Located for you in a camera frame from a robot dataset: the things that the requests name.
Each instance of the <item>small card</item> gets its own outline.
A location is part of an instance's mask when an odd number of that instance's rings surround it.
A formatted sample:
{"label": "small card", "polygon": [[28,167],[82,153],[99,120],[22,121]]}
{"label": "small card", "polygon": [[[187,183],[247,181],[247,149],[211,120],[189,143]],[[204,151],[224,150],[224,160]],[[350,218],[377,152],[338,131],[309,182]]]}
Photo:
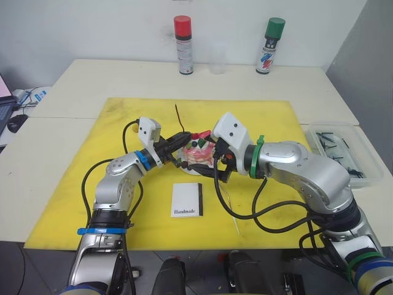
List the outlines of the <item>small card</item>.
{"label": "small card", "polygon": [[202,184],[175,183],[172,191],[171,217],[203,215]]}

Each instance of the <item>clear plastic container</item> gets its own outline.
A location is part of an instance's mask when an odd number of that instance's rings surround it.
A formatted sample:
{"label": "clear plastic container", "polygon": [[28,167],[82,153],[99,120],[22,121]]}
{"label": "clear plastic container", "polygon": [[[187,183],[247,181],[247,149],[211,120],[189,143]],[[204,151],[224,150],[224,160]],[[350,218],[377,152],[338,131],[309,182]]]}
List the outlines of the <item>clear plastic container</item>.
{"label": "clear plastic container", "polygon": [[352,125],[338,122],[315,122],[306,132],[313,153],[330,157],[347,169],[353,188],[369,186],[383,177],[365,138]]}

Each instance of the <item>gray floor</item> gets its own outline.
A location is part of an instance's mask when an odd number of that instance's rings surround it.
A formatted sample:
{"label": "gray floor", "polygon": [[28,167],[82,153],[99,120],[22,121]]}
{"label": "gray floor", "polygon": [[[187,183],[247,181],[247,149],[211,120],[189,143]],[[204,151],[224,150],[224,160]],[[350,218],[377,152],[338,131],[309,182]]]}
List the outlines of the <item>gray floor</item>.
{"label": "gray floor", "polygon": [[[0,294],[16,294],[23,273],[21,244],[0,242]],[[303,275],[307,294],[355,295],[353,287],[306,259],[283,262],[281,250],[246,251],[259,261],[261,271],[272,294],[284,294],[281,274],[284,271]],[[74,252],[23,250],[26,276],[21,295],[47,295],[61,291],[67,283]],[[228,251],[130,251],[133,266],[141,269],[136,280],[138,295],[149,295],[162,262],[177,256],[185,262],[187,295],[219,294],[228,291],[222,257]]]}

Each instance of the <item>white table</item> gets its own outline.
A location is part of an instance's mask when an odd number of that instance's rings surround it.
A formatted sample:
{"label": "white table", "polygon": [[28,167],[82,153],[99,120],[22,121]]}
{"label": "white table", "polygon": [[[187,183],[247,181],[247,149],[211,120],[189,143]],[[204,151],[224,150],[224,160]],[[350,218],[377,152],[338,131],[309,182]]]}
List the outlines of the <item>white table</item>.
{"label": "white table", "polygon": [[[289,100],[307,128],[316,120],[358,121],[319,68],[228,66],[213,75],[207,65],[183,76],[175,63],[76,60],[60,77],[15,139],[0,154],[0,240],[24,242],[44,210],[108,97],[215,100]],[[393,177],[372,145],[384,178],[354,190],[383,246],[393,245]]]}

